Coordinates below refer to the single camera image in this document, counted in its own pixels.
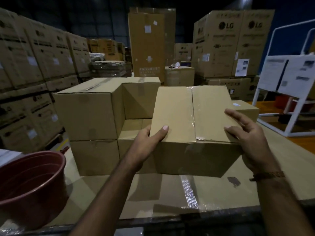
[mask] warehouse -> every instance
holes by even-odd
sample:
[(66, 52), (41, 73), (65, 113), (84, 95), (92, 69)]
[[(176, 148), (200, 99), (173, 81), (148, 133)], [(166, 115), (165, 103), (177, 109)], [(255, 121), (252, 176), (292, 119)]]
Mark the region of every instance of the warehouse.
[(0, 5), (0, 235), (311, 235), (314, 7)]

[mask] bracelet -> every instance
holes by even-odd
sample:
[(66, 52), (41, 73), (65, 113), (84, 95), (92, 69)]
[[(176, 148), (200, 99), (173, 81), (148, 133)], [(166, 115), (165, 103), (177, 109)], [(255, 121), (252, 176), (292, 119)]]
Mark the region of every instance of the bracelet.
[(261, 181), (265, 179), (272, 179), (276, 177), (285, 177), (283, 171), (276, 171), (276, 172), (263, 172), (253, 175), (253, 178), (250, 181)]

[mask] right hand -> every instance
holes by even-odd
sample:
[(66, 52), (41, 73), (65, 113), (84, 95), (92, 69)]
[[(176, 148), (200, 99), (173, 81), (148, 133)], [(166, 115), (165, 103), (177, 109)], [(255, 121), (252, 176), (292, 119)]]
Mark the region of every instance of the right hand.
[(227, 108), (225, 113), (242, 126), (242, 128), (226, 126), (224, 129), (239, 139), (244, 151), (242, 159), (245, 165), (254, 174), (281, 171), (279, 163), (268, 146), (262, 127), (235, 110)]

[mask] hand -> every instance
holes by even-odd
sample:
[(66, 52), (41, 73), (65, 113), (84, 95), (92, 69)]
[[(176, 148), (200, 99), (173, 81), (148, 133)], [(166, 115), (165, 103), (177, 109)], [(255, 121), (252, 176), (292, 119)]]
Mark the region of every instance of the hand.
[(236, 136), (243, 148), (242, 159), (245, 165), (254, 173), (281, 171), (279, 163), (272, 154), (262, 127), (254, 123), (250, 118), (232, 109), (226, 109), (225, 113), (234, 118), (242, 126), (227, 126), (224, 129)]
[(132, 146), (124, 159), (136, 172), (141, 169), (143, 162), (153, 152), (158, 142), (164, 139), (168, 132), (168, 126), (163, 126), (155, 135), (149, 137), (151, 125), (139, 131)]

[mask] finger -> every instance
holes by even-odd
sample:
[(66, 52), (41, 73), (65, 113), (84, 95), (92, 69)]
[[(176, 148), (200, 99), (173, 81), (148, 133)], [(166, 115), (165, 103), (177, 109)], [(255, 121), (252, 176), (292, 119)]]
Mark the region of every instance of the finger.
[(239, 140), (244, 139), (246, 137), (246, 134), (247, 134), (246, 131), (244, 131), (243, 129), (241, 129), (239, 127), (224, 127), (224, 129), (228, 133), (236, 136)]
[(167, 125), (164, 125), (156, 134), (154, 134), (152, 137), (150, 137), (150, 140), (157, 144), (159, 141), (163, 140), (164, 137), (167, 135), (169, 127)]
[(233, 109), (225, 109), (224, 111), (227, 115), (231, 116), (235, 120), (237, 120), (247, 132), (251, 131), (255, 127), (255, 123), (247, 116), (242, 113), (239, 113)]
[(149, 136), (150, 131), (151, 131), (151, 125), (146, 126), (143, 131), (146, 133), (147, 136)]

